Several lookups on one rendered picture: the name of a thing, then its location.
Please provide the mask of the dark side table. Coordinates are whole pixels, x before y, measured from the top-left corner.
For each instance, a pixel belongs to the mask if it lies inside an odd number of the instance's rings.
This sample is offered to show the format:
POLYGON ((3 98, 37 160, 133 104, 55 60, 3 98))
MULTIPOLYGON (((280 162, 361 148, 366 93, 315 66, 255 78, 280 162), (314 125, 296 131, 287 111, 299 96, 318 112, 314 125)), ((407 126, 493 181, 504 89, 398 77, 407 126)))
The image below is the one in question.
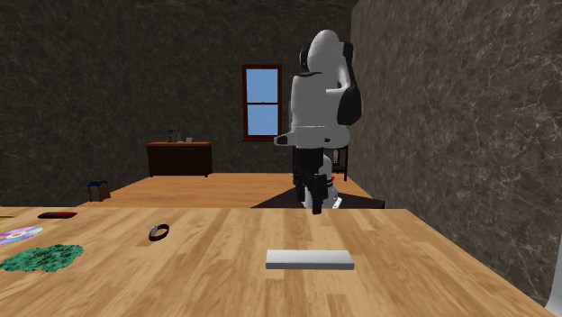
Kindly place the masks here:
POLYGON ((349 147, 345 146, 343 148, 333 149, 331 151, 331 155, 332 172, 342 174, 344 180, 347 180, 349 169, 349 147))

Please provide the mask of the red framed window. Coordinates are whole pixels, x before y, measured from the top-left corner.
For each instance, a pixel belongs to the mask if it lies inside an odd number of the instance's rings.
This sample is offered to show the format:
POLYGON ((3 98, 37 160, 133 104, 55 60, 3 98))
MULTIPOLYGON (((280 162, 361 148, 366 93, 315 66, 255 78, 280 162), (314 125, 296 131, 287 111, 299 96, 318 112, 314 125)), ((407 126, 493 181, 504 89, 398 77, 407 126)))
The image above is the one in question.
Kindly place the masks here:
POLYGON ((282 125, 282 65, 243 65, 243 140, 272 141, 282 125))

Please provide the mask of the flat grey box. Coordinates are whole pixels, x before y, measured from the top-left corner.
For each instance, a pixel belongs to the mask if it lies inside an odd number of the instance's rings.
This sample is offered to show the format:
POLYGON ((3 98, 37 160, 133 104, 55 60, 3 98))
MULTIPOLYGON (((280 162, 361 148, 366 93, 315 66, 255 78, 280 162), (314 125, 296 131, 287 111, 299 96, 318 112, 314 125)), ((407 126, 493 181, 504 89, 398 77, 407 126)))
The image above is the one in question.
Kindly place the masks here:
POLYGON ((269 249, 266 269, 353 270, 347 250, 269 249))

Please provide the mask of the dark wooden dresser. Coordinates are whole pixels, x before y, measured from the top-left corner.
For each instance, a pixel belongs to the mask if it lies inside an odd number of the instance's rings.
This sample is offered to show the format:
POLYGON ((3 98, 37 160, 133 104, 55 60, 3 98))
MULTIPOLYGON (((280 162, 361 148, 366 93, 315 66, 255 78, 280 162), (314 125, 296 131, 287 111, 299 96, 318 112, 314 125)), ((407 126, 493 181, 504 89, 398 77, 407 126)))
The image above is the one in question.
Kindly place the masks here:
POLYGON ((213 173, 210 141, 180 140, 178 130, 169 130, 166 141, 146 145, 149 176, 204 176, 213 173))

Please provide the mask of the black wristband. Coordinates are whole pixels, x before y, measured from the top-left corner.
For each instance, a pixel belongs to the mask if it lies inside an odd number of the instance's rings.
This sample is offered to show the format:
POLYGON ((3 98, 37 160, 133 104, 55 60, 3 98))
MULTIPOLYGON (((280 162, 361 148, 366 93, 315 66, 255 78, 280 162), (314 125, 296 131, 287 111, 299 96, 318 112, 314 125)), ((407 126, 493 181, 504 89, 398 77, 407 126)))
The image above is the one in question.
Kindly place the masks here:
POLYGON ((169 225, 166 223, 154 225, 150 229, 149 241, 159 241, 166 238, 169 234, 169 230, 170 230, 169 225))

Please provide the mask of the small stool with blue top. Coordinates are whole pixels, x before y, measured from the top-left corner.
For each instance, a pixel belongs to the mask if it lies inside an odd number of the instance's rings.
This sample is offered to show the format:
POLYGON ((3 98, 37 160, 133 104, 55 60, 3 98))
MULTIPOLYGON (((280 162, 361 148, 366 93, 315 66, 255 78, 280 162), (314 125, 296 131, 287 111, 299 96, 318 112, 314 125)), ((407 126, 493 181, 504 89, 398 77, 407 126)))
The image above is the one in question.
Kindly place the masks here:
POLYGON ((110 183, 104 180, 89 181, 86 185, 88 192, 88 201, 93 202, 93 189, 98 190, 98 201, 102 202, 104 199, 111 197, 110 183))

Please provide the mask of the white curved object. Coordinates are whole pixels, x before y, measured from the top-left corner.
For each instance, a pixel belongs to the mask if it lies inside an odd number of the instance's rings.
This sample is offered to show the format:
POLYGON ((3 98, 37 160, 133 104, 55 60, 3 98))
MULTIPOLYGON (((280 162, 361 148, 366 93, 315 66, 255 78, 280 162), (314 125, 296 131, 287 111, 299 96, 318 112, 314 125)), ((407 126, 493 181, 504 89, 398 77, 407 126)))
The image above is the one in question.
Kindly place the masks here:
POLYGON ((558 247, 553 284, 545 308, 556 317, 562 317, 562 236, 558 247))

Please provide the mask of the green crumpled cloth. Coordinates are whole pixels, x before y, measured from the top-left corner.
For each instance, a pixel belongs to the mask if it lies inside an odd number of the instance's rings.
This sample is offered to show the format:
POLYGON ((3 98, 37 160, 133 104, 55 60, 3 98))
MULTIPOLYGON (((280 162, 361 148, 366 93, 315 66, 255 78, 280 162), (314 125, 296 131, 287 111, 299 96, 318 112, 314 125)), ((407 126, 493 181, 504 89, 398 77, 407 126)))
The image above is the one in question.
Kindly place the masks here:
POLYGON ((0 263, 0 269, 7 272, 44 271, 54 273, 71 265, 84 252, 79 245, 56 244, 47 248, 28 249, 0 263))

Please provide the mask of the shiny compact disc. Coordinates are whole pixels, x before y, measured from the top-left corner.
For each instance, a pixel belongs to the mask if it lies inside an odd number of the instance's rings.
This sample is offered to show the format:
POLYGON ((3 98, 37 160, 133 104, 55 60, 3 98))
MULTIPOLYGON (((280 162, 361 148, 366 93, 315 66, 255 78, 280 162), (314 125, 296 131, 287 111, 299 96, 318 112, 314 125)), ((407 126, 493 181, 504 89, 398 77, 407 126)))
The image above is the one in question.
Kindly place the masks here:
POLYGON ((43 231, 42 227, 24 227, 0 233, 0 245, 26 240, 43 231))

